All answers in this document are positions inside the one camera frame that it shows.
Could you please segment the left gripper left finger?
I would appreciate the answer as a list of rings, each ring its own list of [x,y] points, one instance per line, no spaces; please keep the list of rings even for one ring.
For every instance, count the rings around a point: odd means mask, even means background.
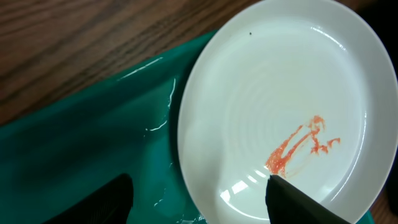
[[[133,196],[131,176],[121,174],[44,224],[126,224]]]

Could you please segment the white plate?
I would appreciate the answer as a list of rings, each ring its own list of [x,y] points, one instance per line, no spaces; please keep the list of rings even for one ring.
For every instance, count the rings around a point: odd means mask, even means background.
[[[397,78],[380,38],[335,1],[261,1],[208,42],[188,78],[178,157],[209,223],[268,223],[270,175],[347,222],[397,149]]]

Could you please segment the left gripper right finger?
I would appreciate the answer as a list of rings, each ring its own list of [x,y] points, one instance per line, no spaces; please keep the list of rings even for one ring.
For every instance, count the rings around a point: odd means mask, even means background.
[[[271,224],[349,224],[278,175],[267,181],[265,202]]]

